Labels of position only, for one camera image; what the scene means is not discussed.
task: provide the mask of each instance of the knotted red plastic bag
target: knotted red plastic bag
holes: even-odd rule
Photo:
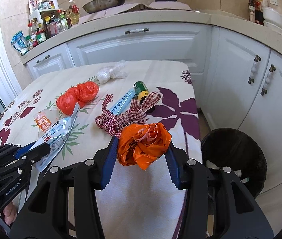
[[[171,138],[162,123],[131,124],[122,130],[118,144],[118,161],[122,165],[137,164],[146,170],[167,151]]]
[[[82,108],[97,96],[98,91],[99,86],[95,82],[80,83],[76,87],[69,88],[57,99],[57,107],[64,114],[71,115],[77,102]]]

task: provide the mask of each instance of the white plastic container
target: white plastic container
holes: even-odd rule
[[[264,19],[267,22],[273,23],[280,28],[282,28],[282,14],[279,14],[279,12],[271,7],[265,6],[263,8],[263,14]]]
[[[264,21],[264,26],[265,27],[268,27],[268,28],[271,28],[272,30],[282,34],[282,28],[273,24],[273,23],[270,23],[270,22],[267,22],[267,21]]]

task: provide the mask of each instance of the black trash can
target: black trash can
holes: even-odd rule
[[[241,180],[249,178],[245,186],[256,198],[264,188],[266,159],[257,143],[247,134],[232,128],[219,128],[202,140],[203,164],[209,160],[218,167],[242,170]]]

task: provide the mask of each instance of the orange label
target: orange label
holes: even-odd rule
[[[46,116],[42,116],[41,118],[35,119],[35,122],[43,132],[46,132],[51,126],[51,122],[49,119],[47,119]]]

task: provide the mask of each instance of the checkered ribbon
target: checkered ribbon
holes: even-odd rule
[[[113,95],[107,94],[102,103],[102,115],[96,117],[96,124],[110,136],[120,138],[123,128],[129,124],[144,125],[148,120],[146,111],[155,106],[161,99],[161,95],[157,92],[150,93],[142,105],[138,100],[132,99],[131,106],[120,115],[113,115],[106,107],[112,101]]]

